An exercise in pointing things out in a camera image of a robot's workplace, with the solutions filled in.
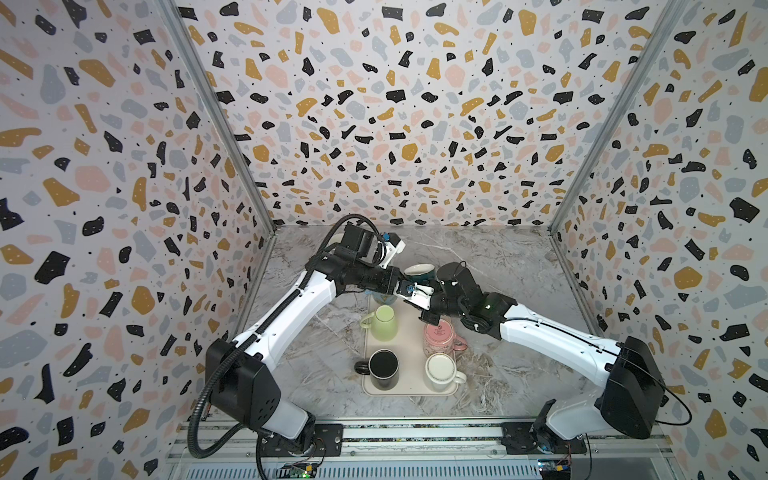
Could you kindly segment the dark green mug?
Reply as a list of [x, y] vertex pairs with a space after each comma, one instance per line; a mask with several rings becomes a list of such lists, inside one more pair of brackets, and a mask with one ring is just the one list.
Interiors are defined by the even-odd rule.
[[414, 264], [405, 268], [402, 273], [404, 278], [411, 283], [432, 287], [436, 279], [436, 267], [433, 264]]

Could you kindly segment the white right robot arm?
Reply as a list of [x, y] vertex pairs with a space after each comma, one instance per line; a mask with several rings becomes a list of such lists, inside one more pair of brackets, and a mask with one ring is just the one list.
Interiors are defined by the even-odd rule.
[[433, 291], [422, 312], [425, 321], [456, 318], [468, 330], [530, 348], [591, 382], [591, 389], [569, 400], [551, 399], [541, 408], [530, 428], [541, 449], [604, 430], [650, 437], [665, 383], [643, 341], [594, 336], [546, 318], [512, 297], [485, 292], [462, 263], [440, 267], [428, 285]]

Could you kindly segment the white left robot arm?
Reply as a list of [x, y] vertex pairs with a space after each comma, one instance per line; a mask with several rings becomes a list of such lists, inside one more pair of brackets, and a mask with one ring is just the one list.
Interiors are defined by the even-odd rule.
[[272, 377], [281, 357], [322, 308], [348, 287], [399, 295], [429, 307], [433, 276], [407, 276], [394, 266], [325, 254], [310, 261], [294, 286], [256, 324], [231, 341], [217, 340], [206, 352], [206, 384], [194, 409], [200, 418], [213, 405], [242, 428], [266, 430], [290, 440], [306, 436], [311, 415], [282, 398]]

